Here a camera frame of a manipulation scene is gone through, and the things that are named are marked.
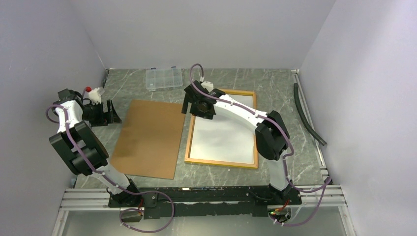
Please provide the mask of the brown backing board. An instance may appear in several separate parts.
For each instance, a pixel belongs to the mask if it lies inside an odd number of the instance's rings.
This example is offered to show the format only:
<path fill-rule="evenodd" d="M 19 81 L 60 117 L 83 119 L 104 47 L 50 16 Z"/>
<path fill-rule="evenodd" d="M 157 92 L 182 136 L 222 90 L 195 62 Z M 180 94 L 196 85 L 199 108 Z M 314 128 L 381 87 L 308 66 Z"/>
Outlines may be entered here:
<path fill-rule="evenodd" d="M 173 179 L 185 115 L 182 105 L 132 100 L 111 164 L 119 172 Z"/>

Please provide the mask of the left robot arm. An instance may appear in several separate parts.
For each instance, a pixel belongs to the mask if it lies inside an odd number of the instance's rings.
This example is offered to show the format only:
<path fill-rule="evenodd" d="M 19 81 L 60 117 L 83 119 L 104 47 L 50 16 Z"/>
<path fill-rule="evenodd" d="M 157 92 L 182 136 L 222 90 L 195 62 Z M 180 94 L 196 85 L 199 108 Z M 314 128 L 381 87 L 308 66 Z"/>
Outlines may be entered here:
<path fill-rule="evenodd" d="M 121 123 L 112 101 L 103 102 L 103 93 L 102 87 L 59 91 L 58 100 L 46 111 L 58 116 L 55 122 L 59 125 L 49 142 L 73 174 L 99 180 L 111 200 L 133 207 L 141 200 L 139 189 L 108 162 L 107 150 L 92 131 L 92 127 Z"/>

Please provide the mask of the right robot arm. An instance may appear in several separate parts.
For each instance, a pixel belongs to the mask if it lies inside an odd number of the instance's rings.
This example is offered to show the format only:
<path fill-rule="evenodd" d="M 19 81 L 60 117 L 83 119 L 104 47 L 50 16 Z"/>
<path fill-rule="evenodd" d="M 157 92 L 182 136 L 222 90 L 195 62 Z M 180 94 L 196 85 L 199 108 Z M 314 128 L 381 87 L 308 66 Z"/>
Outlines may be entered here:
<path fill-rule="evenodd" d="M 295 151 L 282 116 L 277 111 L 267 113 L 250 108 L 220 89 L 204 88 L 199 81 L 192 81 L 184 91 L 183 114 L 210 120 L 215 115 L 224 115 L 252 131 L 256 151 L 268 164 L 270 197 L 276 204 L 284 203 L 290 196 L 288 189 L 292 183 L 285 161 Z"/>

